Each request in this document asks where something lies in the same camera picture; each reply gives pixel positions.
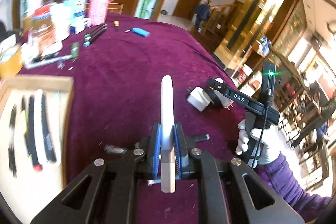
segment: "screw head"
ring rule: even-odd
[[[202,153],[202,150],[199,149],[199,148],[193,148],[193,149],[191,150],[191,154],[193,154],[193,155],[195,155],[195,156],[198,156],[198,155],[200,155],[201,153]]]
[[[143,153],[144,153],[144,151],[141,148],[134,149],[134,151],[133,151],[133,154],[136,155],[136,156],[141,156]]]
[[[241,165],[242,160],[241,160],[240,158],[233,158],[233,159],[231,160],[231,163],[232,163],[233,165],[239,166],[239,165]]]
[[[96,160],[94,161],[94,164],[95,164],[96,166],[101,166],[101,165],[104,164],[104,160],[103,160],[103,159],[96,159]]]

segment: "table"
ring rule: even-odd
[[[118,20],[116,29],[113,21]],[[75,178],[97,158],[108,160],[106,144],[133,148],[148,136],[161,116],[161,80],[171,75],[174,119],[181,122],[187,136],[210,134],[199,143],[215,157],[230,160],[237,145],[238,123],[245,118],[237,103],[228,109],[199,112],[186,101],[189,87],[206,87],[209,77],[221,77],[236,88],[230,77],[206,50],[185,30],[161,22],[108,13],[109,29],[90,47],[84,48],[83,34],[67,38],[61,55],[71,44],[80,43],[79,59],[66,61],[63,69],[51,64],[25,74],[62,75],[74,78],[75,97],[67,138],[67,181]],[[140,27],[147,38],[127,29]],[[196,181],[177,181],[176,192],[165,194],[159,184],[139,183],[138,223],[197,223]]]

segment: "black cable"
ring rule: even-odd
[[[265,121],[264,121],[264,125],[263,125],[263,127],[262,127],[262,130],[261,130],[260,138],[259,138],[258,145],[257,145],[257,150],[256,150],[255,155],[254,155],[254,158],[253,158],[252,169],[254,169],[254,163],[255,163],[255,161],[256,161],[256,159],[257,159],[257,154],[258,154],[258,151],[259,151],[259,148],[260,148],[261,139],[262,139],[262,137],[263,137],[263,133],[264,133],[264,130],[265,130],[265,127],[266,127],[267,112],[268,112],[268,107],[267,107],[266,110],[265,110]]]
[[[262,140],[262,137],[263,137],[263,134],[264,134],[265,127],[266,127],[268,108],[273,104],[273,100],[274,100],[274,96],[270,95],[270,94],[260,94],[259,96],[261,97],[261,101],[264,103],[264,106],[265,106],[265,120],[264,120],[264,125],[261,129],[261,134],[260,134],[260,138],[259,138],[259,141],[258,141],[257,150],[256,150],[254,158],[253,158],[252,169],[254,169],[254,163],[257,159],[257,154],[258,154],[258,151],[259,151],[259,148],[260,148],[260,143],[261,143],[261,140]]]

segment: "green marker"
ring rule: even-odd
[[[75,42],[71,46],[71,59],[77,60],[79,56],[79,43]]]

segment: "gloved hand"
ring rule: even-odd
[[[240,129],[239,132],[239,139],[238,139],[238,146],[236,148],[236,154],[241,155],[241,153],[246,152],[248,148],[249,136],[245,131],[245,119],[242,120],[238,124],[238,128]],[[275,161],[279,155],[280,150],[277,145],[277,136],[276,136],[276,128],[274,126],[270,126],[269,129],[264,129],[264,133],[262,135],[261,143],[264,144],[264,148],[261,152],[260,158],[258,160],[258,164],[265,165]],[[261,129],[254,128],[251,130],[251,136],[256,141],[260,139]]]

